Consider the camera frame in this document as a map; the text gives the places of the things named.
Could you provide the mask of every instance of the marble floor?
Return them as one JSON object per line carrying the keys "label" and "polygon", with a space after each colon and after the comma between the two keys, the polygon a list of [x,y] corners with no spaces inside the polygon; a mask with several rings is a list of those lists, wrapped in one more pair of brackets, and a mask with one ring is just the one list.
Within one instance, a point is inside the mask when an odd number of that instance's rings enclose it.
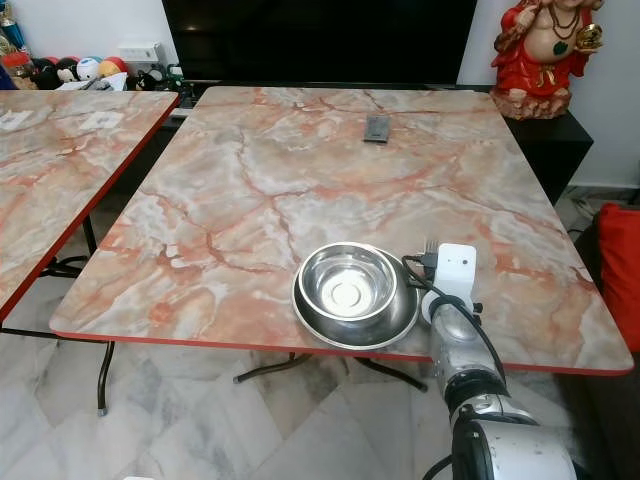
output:
{"label": "marble floor", "polygon": [[[101,237],[122,208],[92,214]],[[64,254],[82,253],[76,235]],[[46,329],[71,280],[39,279],[5,326]],[[419,479],[446,456],[448,412],[427,365],[425,394],[335,357],[235,385],[282,354],[118,344],[106,417],[96,415],[104,346],[0,335],[0,480]],[[509,389],[584,462],[580,429],[551,375]],[[450,470],[439,479],[451,478]]]}

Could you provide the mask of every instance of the black television screen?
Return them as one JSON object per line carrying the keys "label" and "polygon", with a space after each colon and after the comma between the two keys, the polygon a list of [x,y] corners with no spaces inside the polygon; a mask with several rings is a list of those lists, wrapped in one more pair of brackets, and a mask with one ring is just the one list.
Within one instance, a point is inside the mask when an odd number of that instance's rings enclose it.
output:
{"label": "black television screen", "polygon": [[163,0],[187,80],[453,85],[476,0]]}

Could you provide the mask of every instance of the marble table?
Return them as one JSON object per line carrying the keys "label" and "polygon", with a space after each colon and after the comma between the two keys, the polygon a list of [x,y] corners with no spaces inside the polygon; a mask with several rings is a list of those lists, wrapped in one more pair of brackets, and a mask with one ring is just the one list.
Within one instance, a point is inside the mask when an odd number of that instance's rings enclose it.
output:
{"label": "marble table", "polygon": [[[391,116],[388,144],[362,141]],[[214,87],[166,148],[51,319],[60,335],[428,360],[420,322],[349,352],[296,320],[290,286],[336,241],[400,256],[474,245],[474,299],[506,366],[633,366],[553,207],[488,95]]]}
{"label": "marble table", "polygon": [[176,101],[164,92],[0,92],[0,323]]}

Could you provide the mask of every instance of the stainless steel bowl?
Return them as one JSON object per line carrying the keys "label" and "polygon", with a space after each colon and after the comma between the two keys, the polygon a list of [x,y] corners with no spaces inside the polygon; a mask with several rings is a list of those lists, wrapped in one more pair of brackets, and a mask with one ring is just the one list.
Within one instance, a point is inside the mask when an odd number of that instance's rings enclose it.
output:
{"label": "stainless steel bowl", "polygon": [[409,279],[398,259],[382,250],[374,250],[382,254],[392,265],[397,282],[394,295],[387,307],[364,322],[336,320],[319,314],[307,303],[300,291],[299,271],[291,289],[293,308],[300,322],[320,340],[349,350],[374,350],[397,342],[415,325],[420,292],[407,287]]}
{"label": "stainless steel bowl", "polygon": [[342,322],[375,318],[393,300],[396,272],[375,248],[361,243],[325,245],[300,267],[298,288],[319,315]]}

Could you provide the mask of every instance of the red statue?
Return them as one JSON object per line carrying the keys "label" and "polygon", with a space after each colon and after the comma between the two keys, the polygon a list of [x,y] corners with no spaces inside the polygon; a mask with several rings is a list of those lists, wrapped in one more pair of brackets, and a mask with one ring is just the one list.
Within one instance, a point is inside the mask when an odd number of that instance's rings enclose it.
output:
{"label": "red statue", "polygon": [[553,118],[566,113],[569,74],[584,75],[602,45],[591,11],[604,0],[522,0],[502,17],[495,41],[498,81],[491,95],[511,118]]}

